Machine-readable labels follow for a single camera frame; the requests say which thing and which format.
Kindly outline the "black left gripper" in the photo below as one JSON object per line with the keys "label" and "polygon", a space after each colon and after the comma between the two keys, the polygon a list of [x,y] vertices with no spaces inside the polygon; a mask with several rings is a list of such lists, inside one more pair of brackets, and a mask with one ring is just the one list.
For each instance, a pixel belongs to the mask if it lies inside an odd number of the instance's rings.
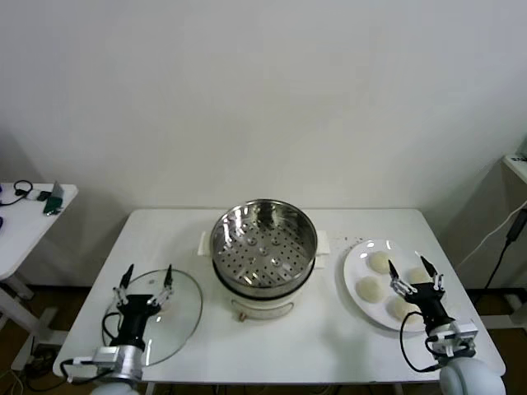
{"label": "black left gripper", "polygon": [[144,345],[143,335],[150,317],[161,311],[163,304],[173,295],[172,265],[166,269],[163,289],[158,295],[130,295],[127,289],[133,274],[134,265],[121,277],[120,283],[113,288],[122,323],[116,337],[117,345]]}

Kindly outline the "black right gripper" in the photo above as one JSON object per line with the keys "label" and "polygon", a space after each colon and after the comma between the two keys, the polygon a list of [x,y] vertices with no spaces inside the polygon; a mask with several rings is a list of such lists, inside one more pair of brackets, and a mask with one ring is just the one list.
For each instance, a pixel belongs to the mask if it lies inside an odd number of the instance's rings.
{"label": "black right gripper", "polygon": [[415,304],[421,311],[425,329],[435,329],[442,325],[450,324],[454,321],[448,315],[441,299],[445,294],[444,275],[439,273],[436,268],[424,256],[420,256],[431,282],[417,283],[414,285],[404,281],[397,272],[394,264],[389,259],[390,287],[410,304]]}

